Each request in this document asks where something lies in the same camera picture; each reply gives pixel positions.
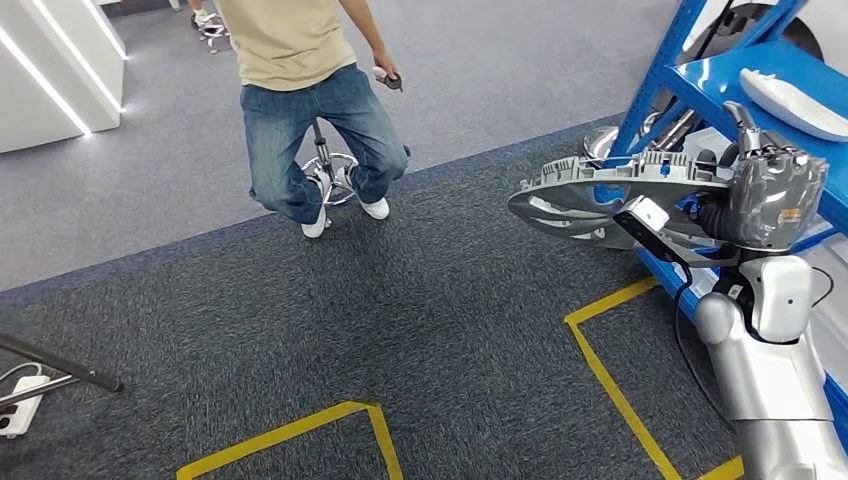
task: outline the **hand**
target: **hand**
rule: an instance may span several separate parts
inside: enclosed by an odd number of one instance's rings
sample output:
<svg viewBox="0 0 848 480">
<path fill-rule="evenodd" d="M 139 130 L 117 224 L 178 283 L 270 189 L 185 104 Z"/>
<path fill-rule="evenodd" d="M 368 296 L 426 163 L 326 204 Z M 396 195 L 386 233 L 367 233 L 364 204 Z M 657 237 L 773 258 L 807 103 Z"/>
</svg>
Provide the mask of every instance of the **hand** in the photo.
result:
<svg viewBox="0 0 848 480">
<path fill-rule="evenodd" d="M 392 80 L 397 78 L 397 70 L 391 57 L 385 51 L 374 51 L 374 65 L 386 71 L 386 76 Z M 386 78 L 378 78 L 380 82 L 386 83 Z"/>
</svg>

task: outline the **white sneaker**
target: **white sneaker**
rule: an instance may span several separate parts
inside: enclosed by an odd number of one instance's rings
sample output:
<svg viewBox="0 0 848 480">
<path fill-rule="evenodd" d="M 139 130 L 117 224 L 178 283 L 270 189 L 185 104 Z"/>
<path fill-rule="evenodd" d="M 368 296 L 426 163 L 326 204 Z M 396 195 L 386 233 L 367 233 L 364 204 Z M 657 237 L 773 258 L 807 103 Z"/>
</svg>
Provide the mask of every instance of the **white sneaker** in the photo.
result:
<svg viewBox="0 0 848 480">
<path fill-rule="evenodd" d="M 316 168 L 315 173 L 307 178 L 309 181 L 315 182 L 315 185 L 318 186 L 318 190 L 321 191 L 321 198 L 323 199 L 331 186 L 330 176 Z M 301 224 L 300 228 L 303 230 L 303 234 L 309 238 L 320 237 L 321 234 L 324 233 L 324 229 L 327 228 L 327 207 L 325 207 L 322 203 L 321 211 L 318 213 L 318 220 L 309 225 L 305 223 Z"/>
<path fill-rule="evenodd" d="M 347 167 L 339 168 L 339 171 L 336 172 L 336 181 L 341 183 L 344 188 L 355 193 L 353 185 L 350 182 L 350 177 L 348 176 Z M 389 216 L 389 202 L 385 198 L 381 198 L 374 203 L 365 203 L 359 200 L 359 204 L 362 205 L 365 213 L 375 220 L 383 220 Z"/>
</svg>

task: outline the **floor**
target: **floor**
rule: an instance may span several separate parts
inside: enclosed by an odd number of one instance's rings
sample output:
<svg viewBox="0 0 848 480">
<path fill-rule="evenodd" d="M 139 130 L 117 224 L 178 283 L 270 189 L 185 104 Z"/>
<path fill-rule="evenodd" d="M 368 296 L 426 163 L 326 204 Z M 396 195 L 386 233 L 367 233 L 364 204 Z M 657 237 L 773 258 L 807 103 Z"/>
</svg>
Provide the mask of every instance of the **floor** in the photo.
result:
<svg viewBox="0 0 848 480">
<path fill-rule="evenodd" d="M 406 86 L 378 94 L 415 171 L 625 110 L 676 2 L 371 3 Z M 0 156 L 0 291 L 263 214 L 235 58 L 208 55 L 188 17 L 115 20 L 132 57 L 120 128 Z"/>
<path fill-rule="evenodd" d="M 379 405 L 387 432 L 357 413 L 198 478 L 386 478 L 378 438 L 408 479 L 694 479 L 724 464 L 732 435 L 677 352 L 662 289 L 576 325 L 647 430 L 563 323 L 647 284 L 637 257 L 545 235 L 504 206 L 615 120 L 412 173 L 387 220 L 333 209 L 315 242 L 267 215 L 0 292 L 0 331 L 126 384 L 45 395 L 31 431 L 2 443 L 0 480 L 174 478 L 346 401 Z M 683 333 L 715 395 L 706 349 Z M 18 362 L 0 351 L 0 371 Z"/>
</svg>

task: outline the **white plastic part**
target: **white plastic part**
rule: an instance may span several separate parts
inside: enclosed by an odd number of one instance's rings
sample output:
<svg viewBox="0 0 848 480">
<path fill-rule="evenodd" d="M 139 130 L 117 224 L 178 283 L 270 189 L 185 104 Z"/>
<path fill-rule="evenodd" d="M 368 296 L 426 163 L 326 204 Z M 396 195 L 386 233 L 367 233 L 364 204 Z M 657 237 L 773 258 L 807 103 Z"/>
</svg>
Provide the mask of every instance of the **white plastic part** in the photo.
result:
<svg viewBox="0 0 848 480">
<path fill-rule="evenodd" d="M 14 393 L 27 390 L 32 387 L 44 385 L 50 381 L 50 377 L 46 375 L 32 375 L 29 377 L 21 377 L 18 384 L 15 385 Z M 29 430 L 29 425 L 35 417 L 35 411 L 41 403 L 41 395 L 37 395 L 26 400 L 22 400 L 15 404 L 17 409 L 9 415 L 0 415 L 0 426 L 6 423 L 4 419 L 9 419 L 9 424 L 5 428 L 0 428 L 0 435 L 7 438 L 15 438 L 18 435 L 23 435 Z"/>
<path fill-rule="evenodd" d="M 386 75 L 388 75 L 388 73 L 386 73 L 386 71 L 383 70 L 382 67 L 372 68 L 371 73 L 374 74 L 375 77 L 377 77 L 377 80 L 382 80 L 382 79 L 386 78 Z"/>
<path fill-rule="evenodd" d="M 630 213 L 645 222 L 655 232 L 659 232 L 668 223 L 668 212 L 649 197 L 642 197 L 630 206 Z"/>
<path fill-rule="evenodd" d="M 798 130 L 824 140 L 848 142 L 848 120 L 794 85 L 747 68 L 739 72 L 739 83 L 763 110 Z"/>
</svg>

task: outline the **black cable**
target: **black cable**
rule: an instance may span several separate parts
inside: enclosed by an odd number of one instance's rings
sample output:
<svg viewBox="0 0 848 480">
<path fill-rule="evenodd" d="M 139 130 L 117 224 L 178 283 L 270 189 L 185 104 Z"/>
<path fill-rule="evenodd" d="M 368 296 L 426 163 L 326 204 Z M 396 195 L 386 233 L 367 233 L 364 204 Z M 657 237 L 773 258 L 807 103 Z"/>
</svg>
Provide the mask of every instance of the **black cable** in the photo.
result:
<svg viewBox="0 0 848 480">
<path fill-rule="evenodd" d="M 830 288 L 828 288 L 828 289 L 827 289 L 827 291 L 826 291 L 826 292 L 824 292 L 824 295 L 822 295 L 821 297 L 819 297 L 819 299 L 818 299 L 818 300 L 816 300 L 815 302 L 813 302 L 813 306 L 812 306 L 812 307 L 810 307 L 810 308 L 816 308 L 816 305 L 818 305 L 818 304 L 820 304 L 822 301 L 824 301 L 824 299 L 825 299 L 825 298 L 827 298 L 827 297 L 828 297 L 828 295 L 830 295 L 831 293 L 833 293 L 833 289 L 834 289 L 834 288 L 836 288 L 836 282 L 834 282 L 834 281 L 833 281 L 833 277 L 832 277 L 829 273 L 825 272 L 824 270 L 822 270 L 822 269 L 821 269 L 821 268 L 819 268 L 819 267 L 813 267 L 813 270 L 815 270 L 815 271 L 817 271 L 817 272 L 820 272 L 822 275 L 824 275 L 825 277 L 827 277 L 828 281 L 830 281 Z"/>
<path fill-rule="evenodd" d="M 27 368 L 27 367 L 33 367 L 33 368 L 37 369 L 38 372 L 36 373 L 36 375 L 41 375 L 43 365 L 41 365 L 40 363 L 35 363 L 35 362 L 27 362 L 27 363 L 22 363 L 22 364 L 18 365 L 17 367 L 9 370 L 8 372 L 4 373 L 3 375 L 0 375 L 0 382 L 11 377 L 12 374 L 17 372 L 18 370 L 23 370 L 24 368 Z"/>
<path fill-rule="evenodd" d="M 717 240 L 733 238 L 727 231 L 727 201 L 713 193 L 699 193 L 683 207 L 689 220 Z"/>
<path fill-rule="evenodd" d="M 721 27 L 721 24 L 724 23 L 725 17 L 730 12 L 730 8 L 733 6 L 733 1 L 734 0 L 727 0 L 727 3 L 724 4 L 724 8 L 721 9 L 721 13 L 718 14 L 718 18 L 710 26 L 710 30 L 707 32 L 707 37 L 704 40 L 704 43 L 701 44 L 701 48 L 699 48 L 698 53 L 695 54 L 695 61 L 704 57 L 707 47 L 710 45 L 710 42 L 713 41 L 713 37 L 715 37 L 715 34 L 718 33 L 718 29 Z"/>
<path fill-rule="evenodd" d="M 701 379 L 701 376 L 698 375 L 698 372 L 695 370 L 694 365 L 692 365 L 692 360 L 689 359 L 689 355 L 686 353 L 686 350 L 683 348 L 683 339 L 680 338 L 680 301 L 683 299 L 683 292 L 686 291 L 689 287 L 692 286 L 692 282 L 694 279 L 692 278 L 692 271 L 689 270 L 689 267 L 686 265 L 680 265 L 683 268 L 683 273 L 686 275 L 686 281 L 683 282 L 683 285 L 677 289 L 677 293 L 674 295 L 674 340 L 677 342 L 677 349 L 680 350 L 680 355 L 683 357 L 683 360 L 686 362 L 686 368 L 689 369 L 689 373 L 692 375 L 692 378 L 695 380 L 695 383 L 698 384 L 698 389 L 701 390 L 701 393 L 704 395 L 704 398 L 707 399 L 707 402 L 710 404 L 710 407 L 713 411 L 718 414 L 719 418 L 721 418 L 722 422 L 733 431 L 733 423 L 728 420 L 727 416 L 724 414 L 722 409 L 718 406 L 715 400 L 713 400 L 712 395 L 707 391 L 707 387 L 704 386 L 704 381 Z"/>
</svg>

